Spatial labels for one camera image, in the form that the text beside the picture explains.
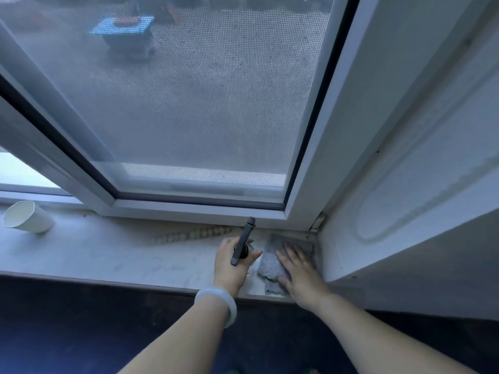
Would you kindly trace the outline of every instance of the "gray cloth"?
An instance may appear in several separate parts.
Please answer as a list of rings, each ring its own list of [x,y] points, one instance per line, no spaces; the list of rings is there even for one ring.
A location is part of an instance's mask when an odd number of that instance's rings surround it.
[[[280,276],[287,277],[288,279],[291,279],[291,277],[275,255],[276,251],[280,251],[284,256],[288,257],[286,250],[284,249],[284,243],[288,243],[291,247],[294,247],[295,244],[299,245],[303,254],[310,259],[314,267],[316,266],[314,244],[312,241],[297,240],[277,234],[271,234],[264,253],[261,256],[260,266],[257,272],[264,278],[266,293],[287,293],[286,289],[284,289],[277,280]]]

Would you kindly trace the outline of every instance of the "white bangle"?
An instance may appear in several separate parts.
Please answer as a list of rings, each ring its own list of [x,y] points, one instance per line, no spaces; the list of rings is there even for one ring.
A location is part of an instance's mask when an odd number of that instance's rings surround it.
[[[208,289],[200,290],[196,294],[194,298],[194,304],[201,299],[201,297],[205,294],[213,294],[221,298],[225,303],[227,303],[228,309],[231,312],[231,317],[227,320],[224,328],[230,326],[234,321],[235,317],[238,315],[238,308],[235,305],[234,298],[229,295],[227,291],[224,289],[220,289],[218,287],[209,287]]]

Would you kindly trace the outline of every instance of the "hand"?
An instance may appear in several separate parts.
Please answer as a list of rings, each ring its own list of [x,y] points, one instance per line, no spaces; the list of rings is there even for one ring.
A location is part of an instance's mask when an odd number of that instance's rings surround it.
[[[213,286],[225,289],[233,298],[236,297],[239,289],[245,283],[248,268],[262,254],[261,250],[254,250],[249,253],[248,257],[239,260],[238,264],[234,266],[231,264],[231,258],[238,242],[238,237],[223,239],[215,257]],[[253,240],[249,239],[246,244],[252,242]]]
[[[317,313],[321,300],[330,294],[327,284],[312,267],[299,246],[295,245],[293,250],[289,244],[284,243],[284,249],[290,259],[279,251],[277,251],[277,256],[289,271],[291,281],[288,278],[279,277],[279,283],[290,292],[298,306]]]

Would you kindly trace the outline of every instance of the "forearm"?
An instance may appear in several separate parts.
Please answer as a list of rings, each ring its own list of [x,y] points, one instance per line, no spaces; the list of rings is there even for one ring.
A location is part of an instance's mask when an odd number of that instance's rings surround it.
[[[120,374],[209,373],[228,315],[223,300],[204,295]]]
[[[474,372],[338,295],[324,297],[315,314],[333,331],[359,374]]]

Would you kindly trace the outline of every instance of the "person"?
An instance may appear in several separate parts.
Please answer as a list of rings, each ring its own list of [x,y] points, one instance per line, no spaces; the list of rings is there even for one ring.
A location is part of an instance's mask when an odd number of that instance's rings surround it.
[[[262,254],[255,250],[236,266],[231,265],[238,240],[224,239],[215,257],[213,286],[233,299],[246,280],[248,267]],[[331,329],[359,374],[474,372],[331,293],[298,246],[284,248],[289,258],[277,255],[291,281],[279,278],[279,282],[298,306],[317,315]],[[209,373],[229,316],[223,297],[205,293],[120,374]]]

